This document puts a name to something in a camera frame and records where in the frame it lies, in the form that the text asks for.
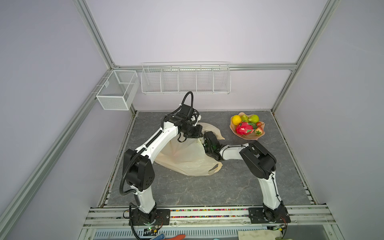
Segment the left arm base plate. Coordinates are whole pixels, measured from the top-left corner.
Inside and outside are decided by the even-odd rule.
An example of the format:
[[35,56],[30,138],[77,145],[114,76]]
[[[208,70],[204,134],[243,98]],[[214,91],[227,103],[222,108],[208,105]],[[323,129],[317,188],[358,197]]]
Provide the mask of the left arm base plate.
[[154,208],[150,213],[146,214],[138,209],[132,209],[130,215],[134,226],[167,226],[170,223],[171,210]]

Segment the green chayote fruit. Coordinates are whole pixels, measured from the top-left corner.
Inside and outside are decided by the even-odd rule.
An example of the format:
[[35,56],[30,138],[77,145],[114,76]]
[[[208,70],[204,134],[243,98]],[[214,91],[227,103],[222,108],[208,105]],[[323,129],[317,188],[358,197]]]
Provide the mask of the green chayote fruit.
[[251,115],[251,116],[249,116],[248,121],[249,121],[249,123],[256,124],[260,121],[260,118],[258,115]]

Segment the cream plastic bag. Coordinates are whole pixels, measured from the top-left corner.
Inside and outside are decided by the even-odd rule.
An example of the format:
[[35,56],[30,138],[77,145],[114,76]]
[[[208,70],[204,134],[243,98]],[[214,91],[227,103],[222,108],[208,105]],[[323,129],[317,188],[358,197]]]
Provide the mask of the cream plastic bag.
[[178,128],[170,122],[164,124],[165,133],[175,133],[169,142],[154,158],[154,162],[186,176],[210,176],[217,173],[223,166],[212,157],[206,155],[203,138],[186,139],[180,143]]

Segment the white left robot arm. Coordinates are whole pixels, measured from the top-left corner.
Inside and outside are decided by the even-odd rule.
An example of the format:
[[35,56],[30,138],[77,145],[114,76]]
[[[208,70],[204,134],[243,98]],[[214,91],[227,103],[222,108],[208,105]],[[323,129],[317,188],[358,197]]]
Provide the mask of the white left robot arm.
[[200,118],[200,113],[192,105],[181,104],[164,116],[161,127],[144,144],[135,150],[125,151],[119,193],[122,196],[129,193],[135,195],[136,211],[143,221],[153,223],[156,218],[157,204],[152,193],[155,179],[153,162],[173,138],[201,138]]

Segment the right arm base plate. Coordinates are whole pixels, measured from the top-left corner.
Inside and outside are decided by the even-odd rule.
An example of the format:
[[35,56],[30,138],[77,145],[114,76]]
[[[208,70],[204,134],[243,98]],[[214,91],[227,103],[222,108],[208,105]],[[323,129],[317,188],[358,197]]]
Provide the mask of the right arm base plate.
[[287,208],[284,205],[271,210],[266,206],[249,208],[249,218],[252,224],[280,223],[288,224],[291,222]]

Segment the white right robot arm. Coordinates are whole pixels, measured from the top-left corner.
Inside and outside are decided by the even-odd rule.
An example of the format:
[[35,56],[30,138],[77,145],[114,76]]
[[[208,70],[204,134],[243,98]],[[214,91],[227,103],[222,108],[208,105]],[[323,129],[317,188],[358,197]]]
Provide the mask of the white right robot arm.
[[249,208],[252,224],[291,222],[290,215],[279,194],[276,183],[277,160],[261,143],[252,141],[243,145],[222,145],[213,132],[206,132],[204,149],[217,161],[242,160],[258,179],[263,195],[263,206]]

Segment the red yellow peach with leaf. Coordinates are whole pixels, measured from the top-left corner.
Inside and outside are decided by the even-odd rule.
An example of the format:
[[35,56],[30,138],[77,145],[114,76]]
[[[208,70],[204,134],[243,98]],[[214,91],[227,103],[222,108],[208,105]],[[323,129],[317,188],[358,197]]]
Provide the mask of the red yellow peach with leaf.
[[262,127],[258,127],[254,130],[254,133],[258,136],[261,136],[264,133],[264,130]]

